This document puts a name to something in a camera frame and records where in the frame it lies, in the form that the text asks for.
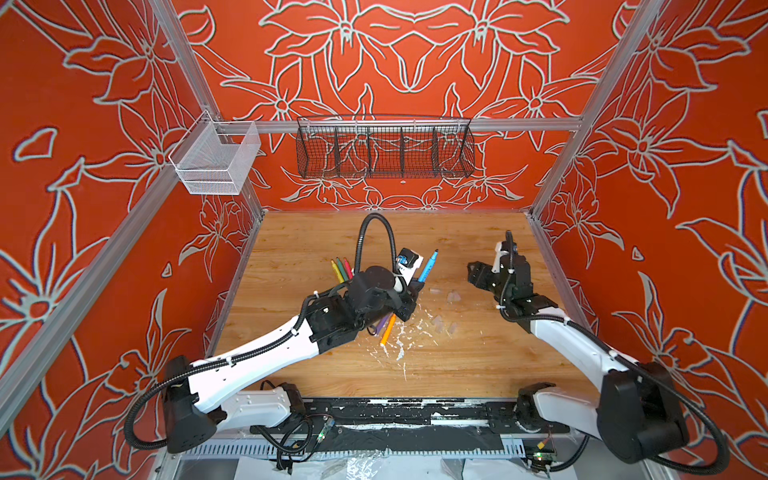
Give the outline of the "purple pen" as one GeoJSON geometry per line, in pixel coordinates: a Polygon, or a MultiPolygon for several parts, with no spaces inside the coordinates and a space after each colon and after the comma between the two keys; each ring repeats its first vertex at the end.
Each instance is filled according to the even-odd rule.
{"type": "Polygon", "coordinates": [[[388,326],[390,318],[391,314],[388,314],[377,323],[374,329],[375,335],[379,335],[388,326]]]}

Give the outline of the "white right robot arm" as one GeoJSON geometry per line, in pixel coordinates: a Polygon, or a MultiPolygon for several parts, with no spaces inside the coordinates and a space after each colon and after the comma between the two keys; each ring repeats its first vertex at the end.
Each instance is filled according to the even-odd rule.
{"type": "Polygon", "coordinates": [[[467,265],[467,280],[492,293],[502,318],[558,351],[596,388],[598,397],[568,393],[551,382],[519,390],[514,418],[533,433],[554,424],[580,432],[582,440],[600,440],[618,460],[652,461],[680,473],[709,476],[730,463],[728,442],[715,422],[679,392],[659,363],[641,363],[599,339],[564,310],[534,291],[531,268],[519,254],[511,234],[498,242],[491,264],[467,265]],[[716,445],[716,456],[704,465],[685,465],[667,453],[690,442],[684,415],[698,418],[716,445]]]}

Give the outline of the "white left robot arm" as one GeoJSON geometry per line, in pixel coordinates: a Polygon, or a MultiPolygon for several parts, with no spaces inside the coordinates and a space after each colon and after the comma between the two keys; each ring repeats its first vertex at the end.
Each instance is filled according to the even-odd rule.
{"type": "Polygon", "coordinates": [[[353,274],[302,302],[299,313],[275,330],[240,347],[207,359],[172,359],[162,380],[128,410],[123,435],[128,445],[144,451],[190,450],[220,430],[250,426],[272,428],[299,406],[298,396],[284,387],[264,395],[257,407],[228,411],[227,401],[245,387],[287,366],[315,358],[356,339],[387,315],[406,322],[436,259],[397,249],[389,221],[367,215],[360,226],[353,274]],[[390,264],[362,266],[365,236],[371,222],[387,233],[390,264]]]}

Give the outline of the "orange pen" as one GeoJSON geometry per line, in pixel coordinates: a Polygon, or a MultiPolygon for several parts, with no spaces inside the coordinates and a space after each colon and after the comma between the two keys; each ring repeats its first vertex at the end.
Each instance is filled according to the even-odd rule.
{"type": "Polygon", "coordinates": [[[394,324],[396,322],[397,317],[395,314],[391,314],[389,316],[388,322],[386,324],[385,329],[383,330],[383,333],[381,335],[381,339],[379,342],[380,346],[385,346],[389,340],[389,337],[391,336],[391,332],[393,330],[394,324]]]}

